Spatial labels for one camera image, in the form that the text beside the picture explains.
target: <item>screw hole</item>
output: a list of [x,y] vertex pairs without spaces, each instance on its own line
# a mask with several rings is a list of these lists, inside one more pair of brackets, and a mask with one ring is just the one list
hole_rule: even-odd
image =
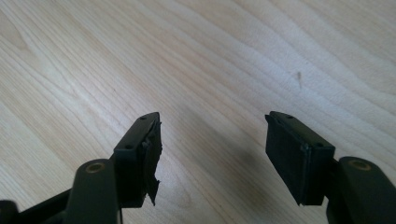
[[349,162],[349,165],[362,171],[370,171],[372,169],[371,166],[364,161],[353,160]]
[[97,172],[99,172],[99,171],[101,171],[103,169],[105,169],[105,164],[102,163],[102,162],[96,162],[96,163],[93,163],[93,164],[89,165],[85,169],[85,171],[87,173],[89,173],[89,174],[94,174],[94,173],[97,173]]

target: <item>tabletop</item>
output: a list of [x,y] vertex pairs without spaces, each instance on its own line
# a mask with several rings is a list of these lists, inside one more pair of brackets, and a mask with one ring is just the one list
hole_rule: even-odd
[[158,111],[156,205],[124,223],[327,223],[265,154],[291,114],[396,184],[392,0],[0,1],[0,196],[71,188]]

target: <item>wood grain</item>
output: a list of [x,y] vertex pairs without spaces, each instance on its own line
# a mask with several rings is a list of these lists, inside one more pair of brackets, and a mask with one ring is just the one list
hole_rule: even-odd
[[125,223],[326,223],[265,155],[292,114],[396,183],[396,3],[0,1],[0,195],[26,209],[159,111],[157,205]]

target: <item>black plastic part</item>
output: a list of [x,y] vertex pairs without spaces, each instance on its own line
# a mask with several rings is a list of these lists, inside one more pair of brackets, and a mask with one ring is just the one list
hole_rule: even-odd
[[339,200],[337,202],[329,201],[327,205],[326,216],[329,224],[353,224],[344,199],[340,198]]
[[396,188],[378,166],[360,158],[341,158],[336,181],[350,223],[396,223]]
[[111,160],[122,207],[141,207],[147,193],[155,204],[159,181],[154,174],[162,149],[159,113],[137,119],[114,148]]
[[[139,118],[122,137],[110,157],[115,166],[118,199],[122,207],[141,207],[148,193],[155,204],[160,181],[155,170],[162,153],[158,112]],[[18,213],[11,201],[0,201],[0,224],[60,224],[71,189]]]
[[113,161],[81,165],[70,192],[64,224],[121,223]]
[[70,189],[20,213],[17,223],[42,223],[48,218],[59,216],[66,208]]
[[0,201],[0,224],[12,223],[18,217],[18,207],[12,201]]
[[297,204],[321,205],[335,147],[296,118],[272,111],[266,153]]

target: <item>small dark spot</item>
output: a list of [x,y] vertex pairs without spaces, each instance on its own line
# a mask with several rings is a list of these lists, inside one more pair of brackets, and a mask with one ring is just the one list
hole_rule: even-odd
[[300,89],[302,89],[303,88],[303,75],[301,74],[301,72],[297,72],[297,80],[300,85]]

